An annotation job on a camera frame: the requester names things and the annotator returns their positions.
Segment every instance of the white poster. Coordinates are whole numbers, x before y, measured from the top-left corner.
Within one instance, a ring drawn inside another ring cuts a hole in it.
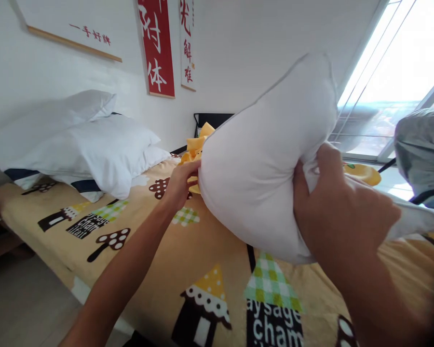
[[[180,50],[182,87],[196,91],[194,87],[193,62],[193,30],[194,30],[194,0],[180,1]]]
[[[98,0],[17,0],[29,32],[122,62],[113,6]]]

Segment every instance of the hand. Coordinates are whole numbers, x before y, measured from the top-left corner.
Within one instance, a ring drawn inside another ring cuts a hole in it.
[[[401,211],[385,195],[346,179],[341,154],[329,143],[317,159],[320,177],[310,194],[302,163],[296,166],[294,215],[307,247],[334,282],[351,262],[376,257]]]
[[[189,188],[198,184],[197,180],[187,181],[192,176],[198,176],[200,166],[200,160],[187,162],[177,166],[172,172],[162,201],[175,212],[185,205]]]

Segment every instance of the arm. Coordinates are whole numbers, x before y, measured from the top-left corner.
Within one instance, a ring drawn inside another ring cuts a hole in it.
[[[312,254],[341,292],[361,346],[418,346],[425,328],[406,307],[377,251],[400,210],[388,197],[346,180],[339,151],[318,153],[320,177],[309,193],[295,170],[294,214]]]
[[[174,170],[163,199],[98,278],[60,346],[106,344],[116,320],[145,278],[172,218],[185,204],[189,187],[197,183],[187,183],[187,179],[197,176],[200,165],[200,161],[186,163]]]

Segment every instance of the pillow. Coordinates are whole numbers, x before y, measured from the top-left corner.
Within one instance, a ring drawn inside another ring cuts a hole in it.
[[[74,125],[109,116],[116,98],[116,94],[87,90],[49,102],[12,121],[0,129],[0,169],[9,175],[8,169],[19,168],[12,163],[41,142]],[[21,187],[28,189],[35,182],[28,179]]]
[[[113,114],[68,128],[10,165],[52,176],[92,177],[102,191],[122,200],[143,170],[143,151],[159,141],[136,120]]]
[[[44,175],[35,170],[8,169],[4,173],[24,190],[28,190],[37,183]]]
[[[293,264],[314,261],[293,215],[294,167],[305,163],[312,191],[315,154],[335,126],[336,101],[328,58],[307,54],[203,147],[199,187],[208,209],[244,242]],[[393,199],[402,218],[390,238],[434,230],[433,213]]]
[[[149,168],[152,168],[154,165],[157,165],[164,160],[170,159],[171,157],[171,154],[163,149],[160,149],[156,146],[148,147],[140,157],[138,174],[134,177],[142,174]]]
[[[140,174],[154,165],[171,157],[169,152],[163,149],[157,148],[155,146],[150,146],[145,149],[140,157],[139,171]],[[64,175],[54,175],[51,176],[52,179],[58,182],[66,183],[71,187],[75,188],[84,198],[90,202],[97,202],[104,195],[98,184],[91,177],[82,178],[75,176],[64,176]]]
[[[52,179],[58,182],[66,183],[76,189],[84,198],[90,202],[97,202],[104,195],[98,184],[91,177],[76,177],[65,175],[53,175]]]

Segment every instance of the mattress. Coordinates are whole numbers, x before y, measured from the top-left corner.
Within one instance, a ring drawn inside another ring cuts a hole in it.
[[[5,184],[0,216],[68,288],[75,277],[92,287],[160,201],[176,165],[172,158],[143,173],[127,200],[90,203],[62,183],[23,195]],[[434,246],[401,239],[379,254],[409,307],[433,319]],[[122,318],[157,346],[356,346],[345,303],[318,264],[293,266],[253,249],[192,193]]]

